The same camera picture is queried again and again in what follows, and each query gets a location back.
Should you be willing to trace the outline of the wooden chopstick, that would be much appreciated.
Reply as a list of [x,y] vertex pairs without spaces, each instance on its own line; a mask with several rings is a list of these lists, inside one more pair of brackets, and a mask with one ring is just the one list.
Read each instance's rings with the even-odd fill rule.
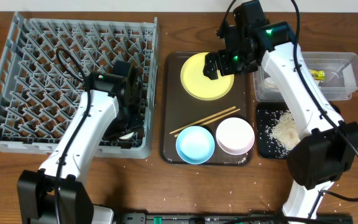
[[198,125],[198,126],[205,126],[205,125],[207,125],[207,124],[209,124],[209,123],[215,122],[215,121],[217,121],[217,120],[219,120],[219,119],[221,119],[221,118],[224,118],[224,117],[226,117],[226,116],[228,116],[228,115],[234,114],[234,113],[236,113],[236,112],[238,112],[238,111],[240,111],[240,110],[241,110],[240,108],[235,108],[235,110],[230,111],[230,112],[228,112],[228,113],[226,113],[226,114],[224,114],[224,115],[218,116],[217,118],[213,118],[212,120],[206,121],[206,122],[201,123],[201,124],[196,124],[196,125],[194,125],[194,126],[197,126],[197,125]]
[[217,113],[215,113],[215,114],[209,115],[209,116],[207,116],[207,117],[205,117],[205,118],[202,118],[202,119],[200,119],[200,120],[194,121],[194,122],[192,122],[192,123],[190,123],[190,124],[187,124],[187,125],[185,125],[185,126],[183,126],[183,127],[181,127],[181,128],[178,128],[178,129],[176,129],[176,130],[174,130],[174,131],[171,131],[171,132],[169,132],[169,134],[177,133],[177,132],[179,132],[179,131],[181,131],[181,130],[187,128],[187,127],[194,126],[194,125],[196,125],[196,124],[201,124],[201,123],[204,123],[204,122],[206,122],[206,121],[212,120],[213,118],[217,118],[218,116],[224,115],[224,114],[226,114],[226,113],[228,113],[228,112],[230,112],[230,111],[235,110],[235,108],[236,108],[236,106],[232,106],[232,107],[230,107],[230,108],[227,108],[227,109],[222,110],[222,111],[220,111],[220,112],[217,112]]

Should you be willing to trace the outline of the white paper napkin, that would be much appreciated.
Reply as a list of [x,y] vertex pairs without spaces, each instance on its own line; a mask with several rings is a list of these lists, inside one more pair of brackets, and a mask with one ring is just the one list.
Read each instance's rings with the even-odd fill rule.
[[275,82],[273,81],[273,79],[271,77],[267,77],[264,79],[264,86],[266,88],[276,88],[276,84]]

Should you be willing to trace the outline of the white plastic cup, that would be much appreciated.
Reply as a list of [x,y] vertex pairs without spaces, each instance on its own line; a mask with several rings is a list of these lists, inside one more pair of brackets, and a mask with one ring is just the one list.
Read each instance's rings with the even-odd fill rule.
[[119,137],[120,140],[126,141],[128,139],[131,139],[133,137],[133,135],[135,134],[135,132],[131,132],[129,134],[123,135],[121,137]]

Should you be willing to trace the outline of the pink white bowl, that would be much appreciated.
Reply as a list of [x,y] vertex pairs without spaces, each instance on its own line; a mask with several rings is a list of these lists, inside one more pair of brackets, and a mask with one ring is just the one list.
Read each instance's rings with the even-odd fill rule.
[[255,134],[252,126],[241,118],[228,118],[216,129],[218,146],[230,155],[248,153],[254,146]]

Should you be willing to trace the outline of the light blue bowl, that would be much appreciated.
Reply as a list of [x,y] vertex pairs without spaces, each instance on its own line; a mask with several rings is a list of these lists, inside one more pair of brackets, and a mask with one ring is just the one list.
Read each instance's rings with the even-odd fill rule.
[[185,128],[175,143],[177,154],[188,164],[202,164],[214,154],[215,141],[213,135],[200,126]]

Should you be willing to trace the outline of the rice food waste pile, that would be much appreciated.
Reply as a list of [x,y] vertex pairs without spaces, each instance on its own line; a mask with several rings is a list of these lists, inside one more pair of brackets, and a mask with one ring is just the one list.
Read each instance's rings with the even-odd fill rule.
[[265,133],[271,143],[277,143],[279,150],[288,154],[299,142],[298,130],[291,113],[280,111],[279,118],[274,118],[273,124],[266,125]]

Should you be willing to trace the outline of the green yellow snack wrapper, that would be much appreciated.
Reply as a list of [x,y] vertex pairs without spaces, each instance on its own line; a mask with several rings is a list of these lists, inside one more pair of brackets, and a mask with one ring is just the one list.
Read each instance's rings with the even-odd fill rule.
[[309,69],[311,75],[313,76],[313,78],[315,80],[319,80],[319,81],[323,81],[326,79],[326,75],[325,75],[325,72],[324,70],[312,70],[312,69]]

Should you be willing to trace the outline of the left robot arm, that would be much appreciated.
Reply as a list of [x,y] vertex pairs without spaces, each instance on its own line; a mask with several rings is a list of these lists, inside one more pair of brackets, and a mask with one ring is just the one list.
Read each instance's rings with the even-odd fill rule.
[[102,139],[128,139],[144,125],[138,70],[118,61],[111,73],[84,77],[86,91],[56,149],[38,171],[17,182],[23,223],[112,223],[112,209],[92,203],[85,190]]

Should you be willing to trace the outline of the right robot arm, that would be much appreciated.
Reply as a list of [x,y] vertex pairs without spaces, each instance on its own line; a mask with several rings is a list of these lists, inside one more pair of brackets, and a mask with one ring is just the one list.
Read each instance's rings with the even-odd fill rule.
[[207,54],[203,74],[219,76],[262,69],[274,80],[295,121],[299,143],[288,153],[293,179],[275,223],[317,223],[317,209],[330,188],[358,159],[358,124],[347,123],[316,84],[298,43],[300,31],[271,23],[258,1],[231,4],[235,23],[222,21],[217,36],[225,49]]

